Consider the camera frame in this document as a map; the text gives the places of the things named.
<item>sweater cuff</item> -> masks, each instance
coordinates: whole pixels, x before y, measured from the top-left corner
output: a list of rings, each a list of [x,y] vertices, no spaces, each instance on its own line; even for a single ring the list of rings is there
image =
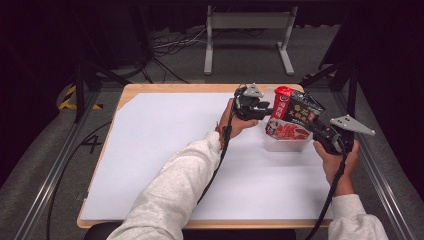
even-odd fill
[[[221,142],[219,141],[219,133],[217,131],[208,132],[204,139],[208,141],[214,152],[219,152],[221,150]]]
[[[331,202],[334,220],[350,218],[358,214],[366,214],[362,202],[357,194],[341,195],[333,198]]]

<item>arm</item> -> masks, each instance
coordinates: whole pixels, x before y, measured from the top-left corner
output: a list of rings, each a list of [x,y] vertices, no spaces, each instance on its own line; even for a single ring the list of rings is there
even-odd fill
[[[328,154],[319,142],[314,142],[314,147],[323,159],[324,172],[331,184],[342,160],[341,156]],[[354,192],[351,175],[356,169],[358,153],[359,143],[355,141],[332,201],[334,219],[328,229],[330,240],[388,239],[380,220],[374,215],[366,214],[359,196]]]
[[[227,125],[231,104],[232,99],[221,117],[221,128]],[[256,120],[245,122],[234,117],[231,138],[256,124]],[[218,166],[220,148],[218,132],[211,131],[175,153],[108,239],[183,239],[181,229]]]

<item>food package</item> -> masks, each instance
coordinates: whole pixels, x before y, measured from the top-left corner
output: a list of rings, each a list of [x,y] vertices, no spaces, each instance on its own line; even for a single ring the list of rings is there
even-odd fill
[[[275,89],[273,109],[265,131],[277,140],[307,139],[306,124],[325,110],[309,93],[286,86]]]

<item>white paper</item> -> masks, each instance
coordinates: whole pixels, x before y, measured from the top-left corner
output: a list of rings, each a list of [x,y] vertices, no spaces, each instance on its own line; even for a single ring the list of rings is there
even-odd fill
[[[187,143],[213,130],[232,93],[142,93],[115,115],[81,220],[123,220],[138,194]],[[230,141],[192,220],[317,219],[329,185],[312,142],[268,152],[262,124]],[[326,218],[332,218],[331,209]]]

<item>white sleeve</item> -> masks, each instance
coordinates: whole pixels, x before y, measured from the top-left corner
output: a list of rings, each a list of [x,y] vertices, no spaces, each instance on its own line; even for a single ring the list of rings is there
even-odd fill
[[[108,240],[183,239],[181,229],[219,164],[220,147],[219,134],[211,131],[175,153]]]
[[[334,217],[328,229],[329,240],[388,239],[380,220],[366,214],[358,195],[335,197],[331,206]]]

